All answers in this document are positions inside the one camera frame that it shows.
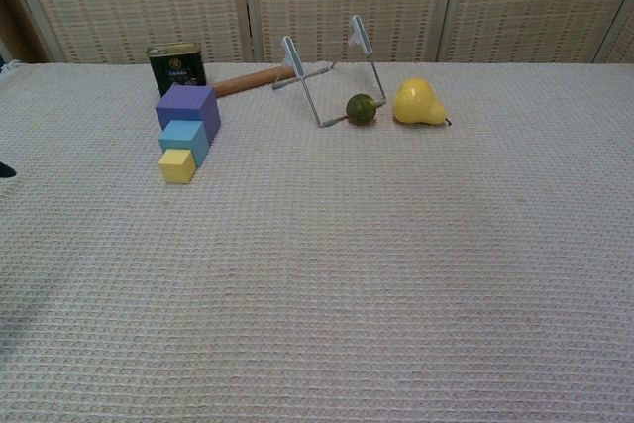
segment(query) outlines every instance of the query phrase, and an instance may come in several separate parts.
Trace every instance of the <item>purple cube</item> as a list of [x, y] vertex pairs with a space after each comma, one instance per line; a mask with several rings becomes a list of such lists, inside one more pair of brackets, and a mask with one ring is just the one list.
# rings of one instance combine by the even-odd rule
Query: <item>purple cube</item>
[[165, 129], [172, 119], [202, 121], [208, 144], [220, 129], [216, 91], [210, 86], [172, 84], [156, 109], [161, 129]]

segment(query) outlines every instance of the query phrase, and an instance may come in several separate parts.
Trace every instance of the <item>metal stand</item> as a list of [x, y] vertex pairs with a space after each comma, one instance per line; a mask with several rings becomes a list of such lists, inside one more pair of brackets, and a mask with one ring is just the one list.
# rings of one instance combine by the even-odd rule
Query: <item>metal stand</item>
[[380, 78], [378, 77], [378, 72], [376, 71], [376, 65], [374, 65], [374, 61], [372, 60], [372, 46], [370, 44], [370, 39], [368, 38], [368, 34], [366, 33], [366, 29], [364, 28], [364, 24], [359, 15], [353, 15], [350, 19], [350, 24], [353, 27], [353, 34], [348, 39], [348, 42], [344, 44], [344, 47], [341, 51], [340, 58], [336, 61], [333, 61], [330, 66], [326, 66], [324, 68], [318, 69], [317, 71], [313, 71], [312, 73], [306, 74], [304, 71], [304, 66], [299, 59], [299, 54], [295, 49], [295, 44], [293, 40], [289, 36], [284, 36], [281, 39], [281, 45], [286, 51], [286, 55], [284, 57], [284, 61], [282, 64], [291, 66], [295, 71], [295, 77], [291, 79], [287, 79], [284, 81], [279, 81], [279, 76], [275, 79], [272, 85], [272, 89], [277, 90], [279, 88], [283, 88], [284, 86], [288, 86], [289, 84], [296, 83], [297, 81], [301, 81], [302, 86], [304, 87], [304, 91], [306, 92], [306, 97], [308, 98], [308, 104], [315, 115], [315, 120], [317, 121], [317, 125], [320, 128], [327, 128], [332, 126], [333, 124], [338, 123], [339, 121], [343, 121], [347, 118], [347, 116], [341, 116], [339, 118], [331, 119], [330, 121], [322, 122], [319, 119], [319, 114], [317, 114], [317, 110], [315, 109], [315, 103], [313, 102], [313, 98], [310, 95], [310, 91], [308, 90], [308, 86], [306, 85], [306, 79], [311, 78], [313, 76], [317, 76], [319, 74], [327, 73], [332, 70], [335, 65], [343, 59], [344, 53], [346, 49], [354, 44], [360, 45], [364, 54], [366, 55], [366, 60], [370, 62], [372, 67], [372, 71], [374, 72], [374, 77], [376, 78], [376, 82], [378, 83], [378, 88], [380, 89], [381, 99], [376, 102], [376, 107], [380, 108], [381, 106], [387, 103], [387, 98], [385, 97], [385, 90], [383, 89], [383, 85], [380, 82]]

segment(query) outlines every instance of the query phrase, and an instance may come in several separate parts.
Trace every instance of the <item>dark object on edge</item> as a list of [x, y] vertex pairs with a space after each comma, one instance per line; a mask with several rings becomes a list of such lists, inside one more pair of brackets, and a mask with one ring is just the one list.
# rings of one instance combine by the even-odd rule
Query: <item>dark object on edge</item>
[[2, 178], [6, 178], [6, 177], [13, 177], [15, 176], [16, 171], [11, 168], [9, 165], [6, 165], [2, 162], [0, 162], [0, 177]]
[[164, 44], [146, 51], [157, 80], [158, 92], [166, 94], [173, 83], [204, 86], [205, 69], [200, 59], [200, 44]]

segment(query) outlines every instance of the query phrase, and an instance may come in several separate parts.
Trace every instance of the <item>gold can lid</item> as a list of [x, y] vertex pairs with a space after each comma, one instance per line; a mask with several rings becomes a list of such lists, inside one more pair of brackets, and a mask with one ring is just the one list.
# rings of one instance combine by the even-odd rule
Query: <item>gold can lid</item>
[[146, 50], [148, 58], [161, 58], [175, 54], [200, 53], [200, 44], [196, 42], [153, 45]]

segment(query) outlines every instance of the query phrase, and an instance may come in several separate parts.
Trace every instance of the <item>yellow cube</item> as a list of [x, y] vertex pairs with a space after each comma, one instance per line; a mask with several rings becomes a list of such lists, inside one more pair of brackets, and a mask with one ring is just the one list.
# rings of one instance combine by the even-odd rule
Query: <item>yellow cube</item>
[[196, 171], [189, 149], [168, 149], [158, 161], [162, 176], [169, 183], [189, 183]]

